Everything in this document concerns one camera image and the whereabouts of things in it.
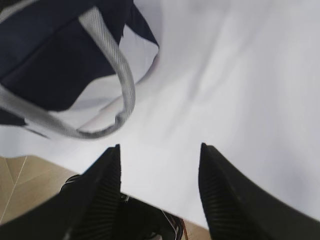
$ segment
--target tiled floor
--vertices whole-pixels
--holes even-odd
[[[60,191],[75,173],[35,156],[0,157],[0,224],[10,221]],[[209,232],[185,222],[189,240],[210,240]]]

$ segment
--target bag strap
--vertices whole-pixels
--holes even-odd
[[[11,93],[1,85],[0,108],[66,137],[98,139],[118,130],[129,118],[136,102],[135,84],[129,64],[119,50],[119,46],[112,34],[107,29],[98,8],[92,7],[80,15],[78,19],[119,77],[123,96],[123,109],[115,116],[114,124],[95,132],[80,131],[50,115],[46,110]]]

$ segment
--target white sheet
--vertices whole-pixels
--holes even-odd
[[[320,220],[320,1],[135,2],[160,52],[127,124],[90,142],[52,142],[16,128],[8,135],[16,145],[1,138],[1,154],[32,153],[81,173],[119,143],[123,192],[206,227],[198,191],[205,142]],[[104,127],[121,104],[86,129]]]

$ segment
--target tile grout line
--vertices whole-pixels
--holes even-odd
[[[6,205],[5,205],[5,208],[4,208],[2,217],[1,217],[1,219],[0,219],[0,224],[1,224],[1,222],[2,222],[2,220],[3,220],[3,218],[4,218],[4,216],[5,216],[7,207],[8,207],[8,205],[9,205],[9,202],[10,202],[10,200],[11,200],[11,197],[12,197],[12,195],[13,195],[13,193],[14,193],[15,188],[16,188],[17,182],[18,182],[18,180],[19,180],[19,177],[20,177],[20,174],[21,174],[21,172],[22,172],[22,169],[24,168],[24,165],[25,165],[25,163],[26,163],[27,157],[28,157],[28,156],[25,156],[24,161],[23,161],[23,164],[22,164],[22,167],[21,167],[20,172],[19,172],[19,174],[18,174],[18,177],[17,177],[17,179],[16,179],[16,181],[15,181],[15,183],[14,183],[14,185],[13,185],[13,189],[12,189],[12,191],[11,191],[10,197],[9,197],[9,199],[8,199],[8,202],[7,202]]]

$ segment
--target beige floor tile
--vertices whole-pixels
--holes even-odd
[[[17,184],[29,181],[49,170],[61,167],[36,156],[27,156]]]
[[[0,186],[5,199],[8,201],[14,189],[14,181],[11,177],[7,161],[2,157],[0,157]]]
[[[0,186],[0,219],[2,218],[2,215],[5,212],[7,202],[8,201],[7,201],[6,197],[5,197],[5,194],[2,191],[2,188]]]
[[[25,160],[26,160],[25,156],[6,159],[6,164],[8,165],[14,184],[16,184],[17,182],[18,176],[20,174],[21,168]]]
[[[188,221],[184,221],[184,223],[189,240],[211,240],[208,230]]]
[[[58,193],[65,181],[74,174],[72,171],[57,166],[34,176],[30,180],[17,184],[1,223],[3,224],[26,213]]]

